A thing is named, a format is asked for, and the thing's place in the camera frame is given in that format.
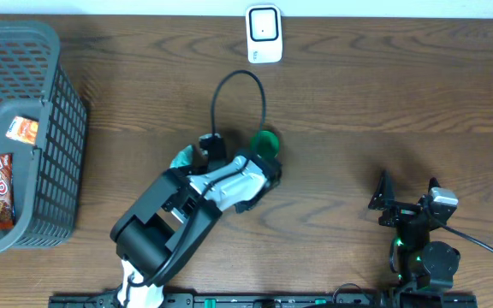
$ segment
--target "gray plastic basket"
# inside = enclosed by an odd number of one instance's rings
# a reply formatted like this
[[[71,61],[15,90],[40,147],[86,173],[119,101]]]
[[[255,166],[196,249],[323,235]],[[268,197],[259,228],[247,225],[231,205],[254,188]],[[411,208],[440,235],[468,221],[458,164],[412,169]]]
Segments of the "gray plastic basket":
[[[58,36],[45,24],[0,22],[0,154],[13,155],[15,207],[0,252],[59,245],[74,227],[86,108],[59,55]],[[35,146],[5,137],[15,116],[39,121]]]

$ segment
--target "white wall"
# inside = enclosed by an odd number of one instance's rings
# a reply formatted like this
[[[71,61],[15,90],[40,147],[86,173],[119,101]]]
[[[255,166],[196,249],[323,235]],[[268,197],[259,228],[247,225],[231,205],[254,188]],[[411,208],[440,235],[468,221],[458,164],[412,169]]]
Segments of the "white wall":
[[[493,18],[493,0],[273,0],[283,16]],[[249,0],[0,0],[0,13],[242,16]]]

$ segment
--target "orange snack package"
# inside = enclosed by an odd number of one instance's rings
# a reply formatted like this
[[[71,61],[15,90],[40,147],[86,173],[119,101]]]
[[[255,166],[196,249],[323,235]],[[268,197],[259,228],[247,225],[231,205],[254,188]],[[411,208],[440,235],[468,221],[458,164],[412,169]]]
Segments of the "orange snack package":
[[[21,116],[16,116],[10,124],[9,130],[5,136],[12,140],[35,145],[35,138],[38,135],[38,126],[39,124],[34,120],[28,120]]]

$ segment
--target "green object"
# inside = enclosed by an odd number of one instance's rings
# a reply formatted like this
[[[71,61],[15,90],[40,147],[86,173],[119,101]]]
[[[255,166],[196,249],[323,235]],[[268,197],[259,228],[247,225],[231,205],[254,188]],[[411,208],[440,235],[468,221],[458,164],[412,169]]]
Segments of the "green object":
[[[254,146],[256,143],[256,137],[254,136],[251,139],[250,142],[250,149],[254,151]],[[277,154],[279,153],[279,138],[277,136],[270,132],[270,131],[261,131],[259,133],[260,141],[258,143],[258,150],[257,153],[260,155],[262,158],[269,159],[269,158],[275,158]]]
[[[205,308],[216,308],[215,299],[205,299]]]
[[[175,159],[170,163],[171,168],[180,168],[184,166],[189,166],[193,163],[193,145],[188,145],[182,151],[176,154]]]

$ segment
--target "green cup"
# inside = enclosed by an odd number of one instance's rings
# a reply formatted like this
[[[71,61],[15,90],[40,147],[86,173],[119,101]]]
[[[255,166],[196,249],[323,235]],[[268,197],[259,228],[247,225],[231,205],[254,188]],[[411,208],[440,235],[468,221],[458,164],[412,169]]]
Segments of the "green cup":
[[[258,143],[257,153],[264,159],[275,158],[279,154],[279,138],[267,130],[259,133],[260,141]],[[250,141],[250,149],[254,151],[256,143],[256,136],[252,137]]]

